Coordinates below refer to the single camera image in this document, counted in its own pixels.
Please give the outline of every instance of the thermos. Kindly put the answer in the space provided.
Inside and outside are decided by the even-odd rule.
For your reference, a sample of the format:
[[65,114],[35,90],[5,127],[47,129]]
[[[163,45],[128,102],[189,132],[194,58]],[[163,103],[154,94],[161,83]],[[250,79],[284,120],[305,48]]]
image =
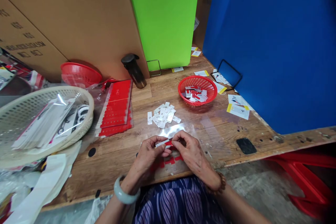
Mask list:
[[137,88],[144,88],[147,85],[144,75],[142,74],[140,67],[138,66],[137,60],[139,59],[138,55],[127,54],[121,59],[121,62],[124,64],[124,67],[128,71],[132,80],[134,81]]

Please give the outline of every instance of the woman's right hand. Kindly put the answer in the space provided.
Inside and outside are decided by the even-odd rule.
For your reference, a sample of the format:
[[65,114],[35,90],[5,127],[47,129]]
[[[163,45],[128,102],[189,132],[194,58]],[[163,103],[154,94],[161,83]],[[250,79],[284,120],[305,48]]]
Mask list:
[[[186,147],[179,142],[180,139],[184,139],[187,143]],[[199,141],[185,131],[177,132],[171,141],[181,153],[189,169],[210,189],[217,191],[222,183],[221,178],[205,157]]]

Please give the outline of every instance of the green panel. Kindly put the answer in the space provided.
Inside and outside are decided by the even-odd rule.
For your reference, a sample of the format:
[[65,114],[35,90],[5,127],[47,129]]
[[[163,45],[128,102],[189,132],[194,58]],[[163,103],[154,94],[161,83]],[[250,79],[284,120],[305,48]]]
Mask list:
[[[197,0],[132,0],[147,60],[162,69],[190,62]],[[150,71],[158,64],[148,64]]]

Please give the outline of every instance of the blue board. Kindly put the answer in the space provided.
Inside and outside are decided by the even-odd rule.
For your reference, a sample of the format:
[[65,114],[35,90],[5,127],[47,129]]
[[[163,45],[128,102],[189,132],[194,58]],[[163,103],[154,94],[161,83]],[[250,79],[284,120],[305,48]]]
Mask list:
[[[278,133],[336,125],[336,0],[212,0],[203,53]],[[234,84],[239,76],[222,64]]]

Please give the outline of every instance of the cardboard box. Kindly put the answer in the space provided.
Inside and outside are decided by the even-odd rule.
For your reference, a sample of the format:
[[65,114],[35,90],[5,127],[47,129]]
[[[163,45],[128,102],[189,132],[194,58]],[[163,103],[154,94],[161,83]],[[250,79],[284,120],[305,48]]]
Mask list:
[[210,13],[212,0],[197,0],[196,17],[199,20],[199,25],[194,31],[193,42],[203,49],[205,32],[207,30],[208,18]]
[[137,54],[149,78],[131,0],[10,0],[70,61],[95,66],[104,78],[129,79],[121,58]]
[[0,47],[51,82],[61,81],[68,60],[9,1],[0,0]]

